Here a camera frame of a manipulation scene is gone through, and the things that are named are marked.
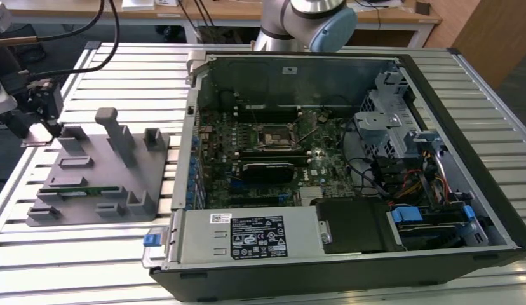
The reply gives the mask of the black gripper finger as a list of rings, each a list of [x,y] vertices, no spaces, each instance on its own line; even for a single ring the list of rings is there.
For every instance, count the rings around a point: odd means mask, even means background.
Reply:
[[[61,123],[56,119],[42,119],[42,127],[53,138],[61,135]]]
[[[18,139],[25,139],[29,134],[29,128],[24,121],[13,112],[4,114],[4,125]]]

